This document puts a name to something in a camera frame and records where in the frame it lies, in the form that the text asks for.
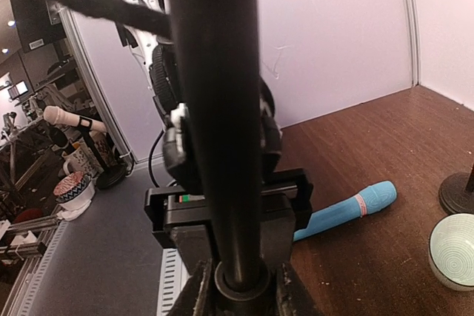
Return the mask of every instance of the black microphone stand base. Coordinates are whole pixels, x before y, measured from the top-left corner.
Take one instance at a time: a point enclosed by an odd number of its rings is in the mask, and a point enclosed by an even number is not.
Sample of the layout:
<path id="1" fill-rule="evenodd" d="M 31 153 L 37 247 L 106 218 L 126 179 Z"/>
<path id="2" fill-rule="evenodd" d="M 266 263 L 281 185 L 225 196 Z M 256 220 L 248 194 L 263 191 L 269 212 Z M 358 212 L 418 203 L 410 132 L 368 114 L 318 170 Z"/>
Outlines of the black microphone stand base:
<path id="1" fill-rule="evenodd" d="M 467 189 L 470 173 L 456 173 L 439 187 L 439 203 L 448 214 L 474 214 L 474 192 Z"/>
<path id="2" fill-rule="evenodd" d="M 96 186 L 100 190 L 109 189 L 125 179 L 127 168 L 122 164 L 110 167 L 97 178 Z"/>

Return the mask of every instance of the white label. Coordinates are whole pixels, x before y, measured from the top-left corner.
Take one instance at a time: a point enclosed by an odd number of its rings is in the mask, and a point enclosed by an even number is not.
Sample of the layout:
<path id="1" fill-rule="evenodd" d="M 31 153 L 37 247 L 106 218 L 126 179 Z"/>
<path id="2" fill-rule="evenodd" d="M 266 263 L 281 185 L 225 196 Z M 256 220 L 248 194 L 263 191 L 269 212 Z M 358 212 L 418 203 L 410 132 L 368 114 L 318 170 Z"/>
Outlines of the white label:
<path id="1" fill-rule="evenodd" d="M 43 41 L 42 38 L 37 40 L 37 41 L 34 41 L 34 42 L 30 43 L 30 49 L 31 50 L 34 50 L 34 49 L 36 49 L 38 47 L 41 47 L 41 46 L 44 46 L 44 41 Z"/>

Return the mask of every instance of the microphone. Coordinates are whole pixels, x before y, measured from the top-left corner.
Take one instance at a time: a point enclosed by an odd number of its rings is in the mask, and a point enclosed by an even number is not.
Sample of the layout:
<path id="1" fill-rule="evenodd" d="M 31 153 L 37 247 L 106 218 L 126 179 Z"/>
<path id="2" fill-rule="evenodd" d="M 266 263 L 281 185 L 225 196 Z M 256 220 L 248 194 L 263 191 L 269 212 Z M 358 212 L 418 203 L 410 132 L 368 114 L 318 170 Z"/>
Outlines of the microphone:
<path id="1" fill-rule="evenodd" d="M 313 236 L 332 229 L 355 218 L 362 218 L 379 212 L 397 198 L 395 186 L 390 181 L 382 181 L 368 186 L 360 193 L 326 209 L 314 212 L 306 229 L 296 231 L 293 241 Z"/>
<path id="2" fill-rule="evenodd" d="M 66 153 L 66 155 L 70 155 L 71 153 L 74 153 L 74 151 L 76 151 L 74 146 L 67 139 L 64 132 L 62 132 L 60 129 L 56 127 L 51 127 L 50 138 L 56 146 L 61 148 Z"/>
<path id="3" fill-rule="evenodd" d="M 81 123 L 88 123 L 88 121 L 92 121 L 92 125 L 90 127 L 91 131 L 107 133 L 107 128 L 103 122 L 72 114 L 71 112 L 64 111 L 60 107 L 46 107 L 46 109 L 44 109 L 43 118 L 52 125 L 69 125 L 77 128 L 89 127 L 88 125 Z"/>

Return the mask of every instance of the mug handle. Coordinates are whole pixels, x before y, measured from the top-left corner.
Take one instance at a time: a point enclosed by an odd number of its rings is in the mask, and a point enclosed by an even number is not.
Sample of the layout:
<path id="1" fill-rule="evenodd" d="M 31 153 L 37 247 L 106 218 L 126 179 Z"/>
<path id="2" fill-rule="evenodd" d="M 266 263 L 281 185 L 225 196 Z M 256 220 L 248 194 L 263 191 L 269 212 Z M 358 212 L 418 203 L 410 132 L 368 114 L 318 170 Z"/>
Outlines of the mug handle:
<path id="1" fill-rule="evenodd" d="M 64 173 L 66 173 L 66 175 L 71 174 L 71 173 L 69 172 L 69 169 L 67 168 L 67 167 L 69 166 L 69 163 L 70 163 L 70 162 L 71 162 L 71 160 L 68 158 L 68 159 L 64 162 L 64 164 L 62 165 L 62 170 L 64 170 Z"/>

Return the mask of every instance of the mug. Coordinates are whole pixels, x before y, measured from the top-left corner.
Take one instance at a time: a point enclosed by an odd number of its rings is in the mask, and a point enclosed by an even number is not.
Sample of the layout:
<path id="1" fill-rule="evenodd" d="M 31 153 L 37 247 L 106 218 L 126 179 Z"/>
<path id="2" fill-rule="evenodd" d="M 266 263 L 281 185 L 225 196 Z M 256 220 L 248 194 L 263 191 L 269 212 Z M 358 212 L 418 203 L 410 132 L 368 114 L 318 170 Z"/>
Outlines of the mug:
<path id="1" fill-rule="evenodd" d="M 105 135 L 102 132 L 99 131 L 91 131 L 90 132 L 90 137 L 93 139 L 94 144 L 96 145 L 96 149 L 99 151 L 99 154 L 101 155 L 102 159 L 108 165 L 109 167 L 113 167 L 117 165 L 116 159 L 113 157 L 112 150 L 107 143 L 107 139 Z M 92 150 L 86 145 L 84 142 L 84 139 L 81 138 L 79 140 L 79 143 L 81 144 L 82 149 L 84 150 L 86 156 L 89 158 L 89 160 L 92 162 L 94 167 L 99 173 L 102 173 L 104 170 L 102 169 L 99 161 L 97 161 L 97 158 L 94 156 L 94 153 Z"/>
<path id="2" fill-rule="evenodd" d="M 71 167 L 73 172 L 84 172 L 89 174 L 91 177 L 95 177 L 99 172 L 90 162 L 89 158 L 82 149 L 81 144 L 79 142 L 75 142 L 73 147 L 76 150 L 70 155 L 66 155 L 65 152 L 62 153 L 62 158 L 64 158 L 62 169 L 64 170 L 64 173 L 66 173 L 66 175 L 71 174 L 69 170 L 69 167 Z"/>

